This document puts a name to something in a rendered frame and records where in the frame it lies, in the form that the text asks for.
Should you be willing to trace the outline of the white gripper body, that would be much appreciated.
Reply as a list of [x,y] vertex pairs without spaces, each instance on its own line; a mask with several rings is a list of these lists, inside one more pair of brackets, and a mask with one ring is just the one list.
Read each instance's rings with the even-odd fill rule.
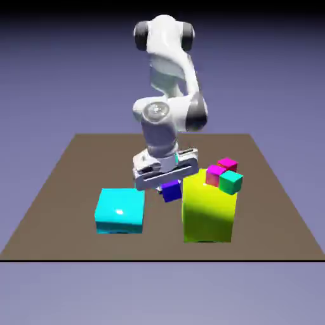
[[194,175],[198,171],[197,149],[177,151],[163,158],[152,157],[145,149],[133,157],[133,178],[137,190],[158,188],[165,183]]

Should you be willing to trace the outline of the small blue cube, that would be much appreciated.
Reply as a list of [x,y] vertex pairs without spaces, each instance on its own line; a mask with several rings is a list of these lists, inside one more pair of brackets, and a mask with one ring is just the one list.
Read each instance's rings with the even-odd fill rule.
[[182,198],[181,184],[178,180],[162,184],[161,190],[165,202],[171,202]]

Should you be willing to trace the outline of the small magenta cube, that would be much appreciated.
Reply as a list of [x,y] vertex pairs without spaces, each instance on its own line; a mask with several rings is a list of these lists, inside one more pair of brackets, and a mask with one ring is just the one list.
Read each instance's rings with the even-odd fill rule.
[[226,172],[226,168],[223,166],[211,165],[206,170],[205,184],[214,187],[219,187],[220,176]]

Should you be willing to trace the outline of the small pink cube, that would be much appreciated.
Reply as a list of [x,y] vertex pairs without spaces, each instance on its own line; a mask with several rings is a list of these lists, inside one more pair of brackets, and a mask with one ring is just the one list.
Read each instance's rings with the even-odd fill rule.
[[224,157],[218,160],[217,165],[219,167],[225,168],[227,171],[230,170],[236,172],[238,167],[238,162],[229,157]]

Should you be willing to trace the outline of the small green cube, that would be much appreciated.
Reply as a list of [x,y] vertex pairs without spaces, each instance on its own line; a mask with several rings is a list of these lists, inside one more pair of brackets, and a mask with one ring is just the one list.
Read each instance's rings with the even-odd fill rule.
[[228,170],[220,175],[219,188],[224,193],[234,195],[242,187],[243,176],[234,171]]

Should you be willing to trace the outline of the large cyan box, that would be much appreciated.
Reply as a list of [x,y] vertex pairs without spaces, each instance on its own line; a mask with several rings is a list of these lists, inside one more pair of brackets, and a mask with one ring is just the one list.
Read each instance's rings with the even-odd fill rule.
[[136,188],[102,189],[95,210],[98,234],[141,234],[145,192]]

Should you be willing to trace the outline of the large yellow box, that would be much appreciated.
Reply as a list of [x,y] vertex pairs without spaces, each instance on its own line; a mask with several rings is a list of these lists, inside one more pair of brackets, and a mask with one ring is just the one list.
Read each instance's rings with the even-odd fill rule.
[[185,242],[230,242],[237,194],[205,183],[206,170],[183,179],[182,224]]

